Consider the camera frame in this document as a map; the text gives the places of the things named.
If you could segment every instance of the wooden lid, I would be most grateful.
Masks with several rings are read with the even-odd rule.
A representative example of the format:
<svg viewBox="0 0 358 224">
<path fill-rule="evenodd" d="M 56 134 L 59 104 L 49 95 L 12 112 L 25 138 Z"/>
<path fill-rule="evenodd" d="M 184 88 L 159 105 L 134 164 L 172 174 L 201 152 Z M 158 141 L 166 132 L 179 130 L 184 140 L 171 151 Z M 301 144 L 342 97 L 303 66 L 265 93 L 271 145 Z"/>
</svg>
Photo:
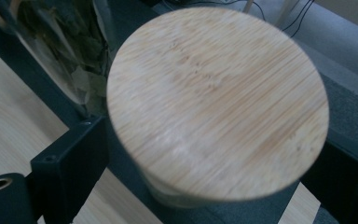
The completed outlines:
<svg viewBox="0 0 358 224">
<path fill-rule="evenodd" d="M 209 200 L 287 187 L 327 133 L 324 84 L 308 56 L 232 10 L 184 9 L 145 24 L 119 50 L 107 91 L 117 135 L 140 168 Z"/>
</svg>

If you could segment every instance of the black cable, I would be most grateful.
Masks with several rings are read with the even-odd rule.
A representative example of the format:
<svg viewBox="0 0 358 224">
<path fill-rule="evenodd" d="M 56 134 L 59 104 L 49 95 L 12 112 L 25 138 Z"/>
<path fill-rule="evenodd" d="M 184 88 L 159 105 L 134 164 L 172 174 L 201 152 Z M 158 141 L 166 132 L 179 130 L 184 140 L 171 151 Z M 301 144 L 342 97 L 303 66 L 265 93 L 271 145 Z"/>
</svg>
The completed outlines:
<svg viewBox="0 0 358 224">
<path fill-rule="evenodd" d="M 289 27 L 291 27 L 293 24 L 295 24 L 295 22 L 298 20 L 298 18 L 300 18 L 302 11 L 304 11 L 304 9 L 307 7 L 307 4 L 306 4 L 305 6 L 303 6 L 303 8 L 301 8 L 301 11 L 300 11 L 300 13 L 298 13 L 296 19 L 295 19 L 292 23 L 290 23 L 290 25 L 288 25 L 286 28 L 284 28 L 282 31 L 285 31 L 285 30 L 289 29 Z"/>
<path fill-rule="evenodd" d="M 297 34 L 297 32 L 300 30 L 301 23 L 302 23 L 302 21 L 304 20 L 304 17 L 305 17 L 305 15 L 307 14 L 308 9 L 310 9 L 310 6 L 312 6 L 312 3 L 313 3 L 314 1 L 315 1 L 315 0 L 312 0 L 312 1 L 310 2 L 310 5 L 307 7 L 307 10 L 305 10 L 305 12 L 304 12 L 304 14 L 303 14 L 303 17 L 302 17 L 301 20 L 300 20 L 300 24 L 298 25 L 297 30 L 295 31 L 294 34 L 292 34 L 292 36 L 290 36 L 290 38 L 293 38 L 293 36 L 295 36 L 295 35 Z"/>
<path fill-rule="evenodd" d="M 199 1 L 199 2 L 192 2 L 192 3 L 186 3 L 186 4 L 179 4 L 179 6 L 186 7 L 186 6 L 197 5 L 197 4 L 217 4 L 217 5 L 225 5 L 226 6 L 226 5 L 231 5 L 233 3 L 242 2 L 242 1 L 247 1 L 247 0 L 235 0 L 235 1 L 231 1 L 231 2 Z M 261 8 L 261 6 L 258 5 L 256 2 L 253 2 L 253 4 L 255 4 L 258 7 L 258 9 L 260 9 L 261 16 L 263 17 L 263 20 L 266 21 L 266 17 L 264 16 L 264 11 Z"/>
</svg>

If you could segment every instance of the cable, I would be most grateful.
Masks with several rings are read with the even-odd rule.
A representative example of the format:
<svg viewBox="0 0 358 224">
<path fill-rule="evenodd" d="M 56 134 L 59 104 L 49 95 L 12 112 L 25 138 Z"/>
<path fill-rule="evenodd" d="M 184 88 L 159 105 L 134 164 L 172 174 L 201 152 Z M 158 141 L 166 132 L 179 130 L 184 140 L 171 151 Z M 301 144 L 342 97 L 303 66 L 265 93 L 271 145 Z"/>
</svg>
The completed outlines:
<svg viewBox="0 0 358 224">
<path fill-rule="evenodd" d="M 173 10 L 171 7 L 168 6 L 168 4 L 165 2 L 165 0 L 162 0 L 162 1 L 167 8 L 169 8 L 170 10 Z M 192 2 L 192 3 L 186 3 L 186 4 L 178 4 L 178 5 L 181 7 L 197 5 L 197 4 L 217 4 L 217 5 L 227 6 L 227 5 L 231 5 L 231 4 L 234 4 L 237 2 L 243 2 L 243 1 L 246 1 L 246 0 L 235 0 L 235 1 L 231 1 L 231 2 L 199 1 L 199 2 Z M 263 17 L 263 20 L 266 21 L 266 17 L 264 16 L 263 8 L 261 8 L 261 6 L 258 5 L 256 2 L 253 2 L 253 4 L 255 4 L 258 7 L 258 9 L 260 9 L 261 16 Z"/>
<path fill-rule="evenodd" d="M 302 11 L 304 11 L 304 9 L 307 7 L 307 4 L 306 4 L 305 6 L 303 6 L 303 8 L 301 8 L 301 11 L 300 11 L 300 13 L 298 13 L 296 19 L 295 19 L 294 21 L 292 21 L 292 23 L 290 23 L 290 25 L 288 25 L 288 26 L 287 26 L 286 28 L 284 28 L 282 31 L 285 31 L 285 30 L 289 29 L 289 27 L 291 27 L 293 24 L 295 24 L 295 22 L 298 20 L 298 18 L 300 18 Z"/>
<path fill-rule="evenodd" d="M 308 9 L 310 9 L 310 6 L 312 6 L 312 3 L 313 3 L 314 1 L 315 1 L 315 0 L 312 0 L 312 1 L 310 2 L 310 5 L 307 7 L 307 10 L 305 10 L 305 12 L 304 12 L 304 14 L 303 14 L 303 17 L 302 17 L 301 20 L 300 20 L 300 24 L 298 25 L 298 27 L 297 27 L 295 33 L 292 34 L 292 36 L 290 36 L 290 38 L 293 38 L 293 37 L 297 34 L 297 32 L 300 30 L 301 23 L 302 23 L 302 21 L 304 20 L 304 17 L 305 17 L 305 15 L 307 14 Z"/>
</svg>

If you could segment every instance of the wooden table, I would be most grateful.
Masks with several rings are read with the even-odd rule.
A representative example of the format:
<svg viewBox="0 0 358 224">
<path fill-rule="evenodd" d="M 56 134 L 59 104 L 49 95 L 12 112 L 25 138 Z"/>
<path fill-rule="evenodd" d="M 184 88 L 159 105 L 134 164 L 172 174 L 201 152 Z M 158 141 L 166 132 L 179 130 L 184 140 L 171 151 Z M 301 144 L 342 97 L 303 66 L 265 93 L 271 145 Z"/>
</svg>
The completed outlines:
<svg viewBox="0 0 358 224">
<path fill-rule="evenodd" d="M 108 108 L 153 188 L 212 202 L 287 187 L 328 126 L 324 84 L 301 48 L 221 8 L 174 11 L 132 34 L 111 68 Z"/>
<path fill-rule="evenodd" d="M 13 172 L 28 175 L 29 161 L 67 130 L 0 59 L 0 175 Z M 105 170 L 74 223 L 160 221 Z"/>
</svg>

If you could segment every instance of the floor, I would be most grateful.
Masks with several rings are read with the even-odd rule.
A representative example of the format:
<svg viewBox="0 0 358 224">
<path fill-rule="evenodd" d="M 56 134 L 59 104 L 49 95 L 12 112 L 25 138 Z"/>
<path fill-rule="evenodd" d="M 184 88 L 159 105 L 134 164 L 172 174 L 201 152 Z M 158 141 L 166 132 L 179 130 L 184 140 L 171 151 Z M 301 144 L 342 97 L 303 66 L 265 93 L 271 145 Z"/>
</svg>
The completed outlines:
<svg viewBox="0 0 358 224">
<path fill-rule="evenodd" d="M 161 1 L 154 6 L 159 13 L 183 7 L 226 7 L 242 11 L 246 1 L 215 0 L 215 3 L 198 4 L 189 1 L 188 5 L 176 6 Z M 274 23 L 283 0 L 255 0 L 250 14 L 269 23 Z M 299 15 L 308 0 L 300 0 L 293 8 L 283 27 L 287 27 Z M 296 32 L 301 17 L 285 32 L 291 36 Z M 297 44 L 310 56 L 322 75 L 329 97 L 331 110 L 330 127 L 358 142 L 358 26 L 333 12 L 312 4 L 293 37 Z M 337 223 L 326 210 L 319 209 L 314 223 Z"/>
</svg>

